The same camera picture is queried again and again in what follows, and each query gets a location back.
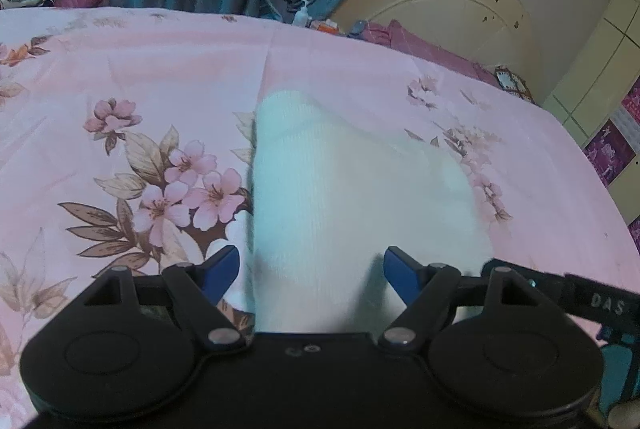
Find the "pink flower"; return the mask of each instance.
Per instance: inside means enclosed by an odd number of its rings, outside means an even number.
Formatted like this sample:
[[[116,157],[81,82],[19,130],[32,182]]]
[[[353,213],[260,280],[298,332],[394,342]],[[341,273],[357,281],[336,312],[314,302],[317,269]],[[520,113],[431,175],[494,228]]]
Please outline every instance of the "pink flower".
[[[183,199],[189,187],[182,182],[174,182],[162,189],[148,185],[142,193],[142,206],[133,215],[133,228],[136,232],[151,229],[149,242],[154,247],[162,247],[162,220],[168,219],[177,227],[186,227],[190,222],[189,208],[176,205]]]
[[[174,149],[169,153],[169,161],[174,167],[164,172],[167,183],[181,181],[190,187],[196,183],[198,174],[207,174],[218,167],[217,158],[204,154],[204,144],[197,140],[189,142],[184,151]]]
[[[139,124],[142,122],[142,117],[133,114],[135,110],[136,104],[128,100],[120,102],[116,102],[114,98],[109,101],[100,100],[95,105],[95,117],[84,122],[84,128],[89,133],[111,133],[123,127]]]
[[[227,169],[222,176],[218,172],[206,174],[202,183],[205,188],[191,189],[182,203],[189,208],[197,208],[193,226],[207,231],[218,219],[222,223],[231,221],[236,209],[244,202],[244,196],[234,194],[238,192],[242,178],[233,169]]]

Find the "purple poster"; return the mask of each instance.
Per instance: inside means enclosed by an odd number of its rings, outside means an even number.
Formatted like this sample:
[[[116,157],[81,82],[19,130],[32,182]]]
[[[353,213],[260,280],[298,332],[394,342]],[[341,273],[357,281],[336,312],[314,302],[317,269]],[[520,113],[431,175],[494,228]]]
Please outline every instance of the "purple poster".
[[[636,221],[629,225],[629,232],[631,232],[631,237],[634,238],[636,247],[638,247],[638,252],[640,252],[640,216],[636,218]]]
[[[608,186],[636,156],[618,128],[607,120],[591,140],[584,153],[595,167],[603,184]]]
[[[640,77],[626,94],[626,97],[622,101],[622,107],[640,124]]]

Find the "brown leaf print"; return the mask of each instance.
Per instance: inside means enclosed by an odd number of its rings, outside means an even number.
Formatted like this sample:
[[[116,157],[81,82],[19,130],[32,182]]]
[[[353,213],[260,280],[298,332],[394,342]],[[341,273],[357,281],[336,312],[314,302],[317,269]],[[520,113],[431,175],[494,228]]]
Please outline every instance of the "brown leaf print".
[[[143,134],[128,132],[125,152],[129,165],[145,182],[164,184],[162,154],[156,142]]]
[[[142,196],[146,184],[137,174],[118,173],[114,178],[108,180],[100,180],[94,178],[104,192],[123,200],[135,200]]]
[[[6,59],[0,60],[0,64],[13,68],[23,60],[30,58],[33,57],[30,57],[29,55],[29,46],[27,44],[23,44],[17,50],[10,50],[8,55],[6,56]]]
[[[0,97],[1,98],[13,98],[18,96],[24,91],[24,86],[17,82],[5,82],[0,84]]]
[[[180,145],[180,134],[174,126],[171,126],[171,129],[169,129],[166,135],[164,135],[159,146],[160,155],[162,157],[162,164],[165,169],[171,167],[169,154],[174,149],[178,149],[178,145]]]
[[[20,274],[14,263],[5,253],[0,252],[0,298],[14,312],[20,311],[18,281],[20,281]]]
[[[124,28],[125,24],[122,19],[111,18],[111,17],[100,17],[98,19],[94,19],[94,26],[98,28]]]
[[[44,290],[33,295],[33,316],[36,319],[47,319],[57,312],[62,305],[68,300],[65,296],[66,288],[75,277],[64,279]]]
[[[96,206],[82,205],[82,203],[59,203],[72,216],[93,225],[94,227],[115,227],[118,220],[109,214],[106,210],[97,208]]]
[[[495,217],[497,219],[499,219],[500,221],[508,221],[510,219],[513,219],[513,216],[511,216],[506,210],[504,210],[503,208],[498,209],[498,211],[495,213]]]
[[[108,257],[110,255],[118,255],[134,247],[130,241],[104,241],[98,243],[78,255],[80,257]]]
[[[418,80],[413,80],[407,85],[407,100],[409,104],[421,105],[427,109],[437,109],[437,105],[429,102],[427,98],[436,95],[436,79],[431,76],[423,76]]]
[[[0,323],[0,377],[7,377],[11,374],[11,369],[15,365],[14,350],[11,349],[11,342]]]
[[[125,255],[121,255],[120,257],[117,257],[116,259],[111,261],[107,266],[105,266],[102,270],[100,270],[96,275],[92,277],[96,279],[114,266],[126,266],[131,270],[138,270],[139,268],[145,266],[149,262],[149,259],[151,259],[151,256],[142,252],[131,252]]]
[[[49,53],[49,50],[45,50],[44,48],[40,48],[39,46],[34,46],[33,48],[29,48],[29,54],[34,57],[39,57],[41,55],[46,55]]]
[[[253,314],[239,313],[236,311],[235,317],[239,317],[239,320],[236,323],[236,328],[238,328],[238,331],[242,333],[242,335],[247,336],[251,331],[253,331],[255,320]]]
[[[253,147],[231,149],[231,152],[236,155],[241,162],[247,165],[251,165],[254,162],[255,149]]]
[[[104,150],[107,153],[107,156],[111,155],[111,151],[116,149],[116,145],[118,143],[118,135],[115,131],[111,131],[109,136],[107,136],[107,141],[104,143]]]
[[[234,309],[228,302],[226,302],[224,299],[221,299],[220,302],[218,303],[217,308],[220,311],[220,313],[222,313],[223,316],[225,316],[226,319],[231,324],[234,323],[234,319],[235,319]]]
[[[168,219],[162,220],[162,256],[160,268],[163,270],[168,266],[188,261],[187,253],[184,251],[179,239],[178,228]]]
[[[484,102],[479,102],[471,92],[469,92],[469,94],[466,94],[462,89],[460,89],[460,93],[462,94],[463,97],[465,97],[466,101],[469,104],[478,106],[483,111],[488,111],[489,109],[491,109],[491,106],[489,104],[485,104]]]
[[[40,230],[24,258],[24,265],[17,284],[22,312],[30,312],[33,309],[33,295],[44,284],[44,276],[44,235]]]
[[[420,142],[424,142],[424,138],[419,137],[418,135],[416,135],[415,133],[409,131],[408,129],[404,130],[405,133],[407,133],[407,135],[409,135],[409,138],[413,138],[414,140],[418,140]]]
[[[31,38],[31,47],[34,48],[36,46],[40,46],[41,44],[44,44],[52,37],[53,35],[39,35],[37,37],[33,37]]]
[[[71,234],[91,241],[115,241],[123,237],[122,232],[114,231],[109,227],[71,227],[67,230]]]
[[[236,212],[240,212],[241,210],[246,210],[249,214],[253,215],[254,213],[254,198],[252,197],[249,190],[244,187],[240,187],[238,192],[235,192],[236,195],[242,196],[244,198],[244,202],[242,202]]]
[[[118,198],[116,201],[116,215],[118,216],[118,223],[120,229],[124,233],[125,237],[132,243],[137,243],[138,237],[133,230],[133,210],[125,200]]]
[[[149,14],[149,17],[153,17],[156,20],[156,23],[160,23],[164,19],[167,19],[167,14],[160,13],[160,12],[153,12]]]

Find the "metal screw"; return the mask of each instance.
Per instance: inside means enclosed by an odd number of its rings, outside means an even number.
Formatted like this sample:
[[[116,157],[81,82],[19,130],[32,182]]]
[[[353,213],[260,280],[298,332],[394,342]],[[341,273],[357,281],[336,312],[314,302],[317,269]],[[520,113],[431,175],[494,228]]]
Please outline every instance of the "metal screw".
[[[403,328],[400,326],[389,328],[385,332],[385,339],[388,340],[388,342],[390,342],[391,344],[406,346],[415,339],[415,332],[414,330],[410,330],[409,328]]]
[[[240,333],[231,328],[217,328],[211,330],[207,337],[214,344],[226,346],[238,342],[240,340]]]

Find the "floral pattern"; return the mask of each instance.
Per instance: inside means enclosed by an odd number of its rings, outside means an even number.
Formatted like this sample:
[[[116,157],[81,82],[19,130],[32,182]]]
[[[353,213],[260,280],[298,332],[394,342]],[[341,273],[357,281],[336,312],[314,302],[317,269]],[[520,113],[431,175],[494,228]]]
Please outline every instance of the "floral pattern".
[[[95,242],[82,250],[80,257],[116,256],[94,278],[113,266],[126,266],[138,276],[145,274],[142,269],[148,263],[156,263],[162,271],[187,261],[185,235],[195,242],[204,260],[211,243],[227,239],[226,226],[238,212],[253,213],[251,194],[242,187],[237,171],[227,168],[223,174],[218,173],[217,157],[204,154],[201,141],[188,142],[181,149],[180,135],[173,126],[159,144],[132,131],[131,127],[142,123],[142,117],[133,114],[135,109],[136,104],[128,100],[100,100],[95,104],[94,117],[83,125],[94,139],[106,138],[108,155],[118,140],[124,143],[132,172],[95,178],[95,183],[114,198],[114,212],[83,203],[58,204],[84,223],[67,230]],[[241,117],[241,131],[253,130],[252,113],[236,116]],[[224,300],[218,308],[242,333],[250,334],[252,314],[235,310]]]
[[[173,167],[164,171],[164,179],[167,183],[181,181],[192,187],[198,175],[204,176],[218,167],[215,156],[204,154],[204,144],[197,140],[189,142],[184,151],[174,149],[169,153],[169,161]]]
[[[204,189],[189,190],[183,203],[196,209],[193,226],[208,231],[218,220],[222,223],[231,221],[235,211],[244,202],[244,196],[236,194],[242,180],[235,169],[229,168],[222,175],[210,172],[204,176],[202,183]]]
[[[23,91],[24,86],[21,86],[17,82],[0,82],[0,111],[4,110],[4,106],[8,99],[18,96]]]
[[[0,252],[0,299],[22,323],[22,330],[17,333],[18,338],[14,342],[0,323],[0,377],[10,376],[14,372],[26,343],[25,331],[32,321],[48,319],[68,301],[66,288],[76,278],[69,277],[47,284],[45,259],[42,231],[33,241],[20,270],[7,254]],[[2,391],[0,385],[0,398],[8,394]]]
[[[430,104],[427,98],[430,93],[435,94],[435,79],[426,76],[423,79],[414,80],[408,86],[408,101],[412,105],[420,105],[427,109],[434,109],[435,104]],[[477,101],[470,92],[460,90],[464,99],[471,105],[479,107],[482,111],[491,109],[488,104]],[[449,147],[453,158],[460,164],[463,172],[471,183],[476,203],[482,217],[489,223],[502,222],[513,219],[502,203],[502,189],[482,172],[483,168],[491,164],[490,152],[494,144],[502,142],[499,136],[478,127],[467,127],[455,120],[455,127],[448,129],[433,122],[442,131],[444,143]],[[425,142],[423,138],[413,131],[405,129],[410,138]],[[438,136],[431,140],[431,145],[440,147]]]
[[[631,232],[631,237],[634,238],[636,247],[638,247],[638,252],[640,253],[640,216],[631,222],[631,225],[629,225],[629,232]]]
[[[104,28],[104,27],[109,27],[109,28],[124,28],[125,27],[125,23],[122,19],[118,19],[115,17],[100,17],[97,19],[94,19],[94,26],[97,26],[98,28]]]
[[[133,114],[135,110],[136,104],[128,100],[120,102],[115,98],[100,100],[95,105],[94,116],[84,122],[84,128],[89,133],[94,133],[94,141],[106,138],[104,149],[108,156],[115,149],[118,138],[126,139],[124,133],[119,132],[120,129],[142,122],[140,115]]]
[[[438,106],[428,101],[433,95],[436,95],[436,79],[432,76],[425,75],[418,80],[413,80],[407,86],[407,100],[411,105],[424,106],[427,109],[436,109]]]
[[[636,120],[636,123],[640,125],[640,76],[622,100],[622,107],[624,107]]]
[[[154,247],[162,247],[165,220],[176,227],[186,227],[190,222],[187,206],[178,205],[188,190],[189,187],[182,182],[168,184],[164,192],[158,186],[146,186],[140,208],[133,215],[133,229],[136,232],[149,232],[149,242]]]
[[[40,45],[45,43],[51,38],[51,35],[42,35],[31,39],[29,44],[23,44],[17,50],[9,50],[6,53],[6,48],[0,44],[0,56],[6,55],[4,59],[0,60],[0,65],[13,68],[20,64],[23,60],[33,59],[44,54],[48,54],[49,50],[41,48]]]

